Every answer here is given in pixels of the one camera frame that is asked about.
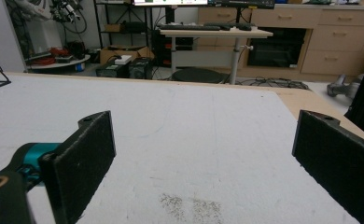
computer tower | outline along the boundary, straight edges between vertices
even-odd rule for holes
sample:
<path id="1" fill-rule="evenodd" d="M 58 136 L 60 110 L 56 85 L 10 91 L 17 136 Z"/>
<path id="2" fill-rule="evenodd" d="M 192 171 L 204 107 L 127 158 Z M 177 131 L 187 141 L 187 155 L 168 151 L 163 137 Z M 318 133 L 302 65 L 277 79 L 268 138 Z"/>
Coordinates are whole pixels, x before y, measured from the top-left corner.
<path id="1" fill-rule="evenodd" d="M 152 67 L 150 58 L 137 58 L 129 65 L 130 78 L 152 79 Z"/>
<path id="2" fill-rule="evenodd" d="M 154 64 L 162 67 L 171 67 L 171 37 L 161 35 L 160 30 L 152 31 L 152 51 L 156 55 Z M 177 37 L 176 50 L 193 50 L 192 37 Z"/>
<path id="3" fill-rule="evenodd" d="M 129 64 L 115 64 L 115 62 L 109 62 L 98 67 L 95 72 L 98 77 L 124 77 L 129 78 Z"/>

computer monitor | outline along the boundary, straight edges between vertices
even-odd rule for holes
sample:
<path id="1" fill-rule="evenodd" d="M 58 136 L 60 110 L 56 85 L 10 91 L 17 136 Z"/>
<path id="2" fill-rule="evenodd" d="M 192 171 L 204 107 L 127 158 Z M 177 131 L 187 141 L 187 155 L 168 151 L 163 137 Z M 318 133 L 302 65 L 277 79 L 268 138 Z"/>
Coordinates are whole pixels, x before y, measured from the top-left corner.
<path id="1" fill-rule="evenodd" d="M 132 0 L 138 7 L 194 7 L 208 5 L 208 0 Z"/>
<path id="2" fill-rule="evenodd" d="M 208 5 L 215 7 L 274 9 L 274 4 L 274 0 L 208 0 Z"/>
<path id="3" fill-rule="evenodd" d="M 208 0 L 132 0 L 137 7 L 165 7 L 165 22 L 175 21 L 175 9 L 177 7 L 207 6 Z"/>

white tabletop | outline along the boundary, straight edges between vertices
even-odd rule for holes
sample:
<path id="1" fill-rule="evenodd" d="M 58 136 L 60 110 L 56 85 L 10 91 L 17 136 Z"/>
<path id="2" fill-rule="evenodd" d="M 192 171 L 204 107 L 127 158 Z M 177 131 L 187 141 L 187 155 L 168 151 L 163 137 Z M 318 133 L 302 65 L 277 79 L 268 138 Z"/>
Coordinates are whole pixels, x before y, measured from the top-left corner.
<path id="1" fill-rule="evenodd" d="M 230 31 L 196 31 L 196 30 L 161 30 L 162 35 L 175 37 L 224 37 L 224 38 L 266 38 L 273 33 L 253 29 L 252 31 L 230 30 Z"/>
<path id="2" fill-rule="evenodd" d="M 275 92 L 10 79 L 0 88 L 0 169 L 21 145 L 62 142 L 79 119 L 112 113 L 118 155 L 78 223 L 357 223 L 291 155 L 297 121 Z M 29 199 L 37 223 L 53 223 L 44 188 Z"/>
<path id="3" fill-rule="evenodd" d="M 33 64 L 33 65 L 28 65 L 28 68 L 30 68 L 30 69 L 49 69 L 49 68 L 65 67 L 65 66 L 69 66 L 69 65 L 75 65 L 75 64 L 78 64 L 78 63 L 84 63 L 89 58 L 90 58 L 90 55 L 86 54 L 83 59 L 72 60 L 69 63 L 52 63 L 52 64 L 47 64 L 47 65 L 35 65 L 35 64 Z"/>

desk drawer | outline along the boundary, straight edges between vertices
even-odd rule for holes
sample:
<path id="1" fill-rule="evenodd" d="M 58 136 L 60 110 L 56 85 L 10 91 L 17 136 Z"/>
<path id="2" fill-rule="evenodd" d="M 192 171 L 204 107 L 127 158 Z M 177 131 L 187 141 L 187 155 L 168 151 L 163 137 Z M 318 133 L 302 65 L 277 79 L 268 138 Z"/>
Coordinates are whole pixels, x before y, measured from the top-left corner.
<path id="1" fill-rule="evenodd" d="M 261 27 L 314 28 L 318 24 L 321 9 L 275 8 L 255 9 L 251 22 Z"/>
<path id="2" fill-rule="evenodd" d="M 235 22 L 237 10 L 233 7 L 199 7 L 199 23 L 206 21 L 230 21 Z M 249 21 L 249 10 L 243 10 L 241 17 Z"/>
<path id="3" fill-rule="evenodd" d="M 323 10 L 319 24 L 364 26 L 364 11 Z"/>
<path id="4" fill-rule="evenodd" d="M 357 76 L 364 73 L 364 57 L 356 52 L 308 50 L 301 72 Z"/>
<path id="5" fill-rule="evenodd" d="M 247 39 L 241 40 L 240 44 L 246 44 Z M 199 46 L 222 46 L 222 47 L 234 47 L 235 39 L 233 38 L 206 38 L 201 37 L 198 39 L 197 44 Z"/>
<path id="6" fill-rule="evenodd" d="M 364 26 L 321 25 L 313 30 L 308 49 L 360 51 L 364 46 Z"/>

wooden cabinet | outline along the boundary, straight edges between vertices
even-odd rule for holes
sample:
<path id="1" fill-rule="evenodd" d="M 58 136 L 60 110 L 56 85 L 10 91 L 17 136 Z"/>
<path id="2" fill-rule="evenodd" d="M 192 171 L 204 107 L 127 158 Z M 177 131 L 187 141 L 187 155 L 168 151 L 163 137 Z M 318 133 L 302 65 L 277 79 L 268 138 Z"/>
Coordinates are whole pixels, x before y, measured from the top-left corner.
<path id="1" fill-rule="evenodd" d="M 364 73 L 364 7 L 276 5 L 274 10 L 253 9 L 245 13 L 244 17 L 258 27 L 303 28 L 306 36 L 297 67 L 246 65 L 249 52 L 244 51 L 238 77 L 334 81 L 341 74 L 352 80 Z M 233 8 L 202 8 L 199 22 L 231 21 L 234 15 Z M 205 49 L 232 45 L 219 39 L 199 40 L 199 48 Z"/>
<path id="2" fill-rule="evenodd" d="M 303 74 L 364 73 L 364 11 L 322 10 L 306 52 Z"/>
<path id="3" fill-rule="evenodd" d="M 199 7 L 199 24 L 205 22 L 218 21 L 218 22 L 235 22 L 237 17 L 237 10 L 233 7 Z M 243 10 L 240 17 L 240 22 L 250 21 L 250 11 Z M 212 47 L 212 49 L 219 47 L 233 47 L 234 41 L 232 38 L 200 38 L 197 42 L 198 48 Z"/>
<path id="4" fill-rule="evenodd" d="M 255 9 L 251 22 L 262 27 L 314 28 L 318 24 L 321 9 L 275 8 Z"/>

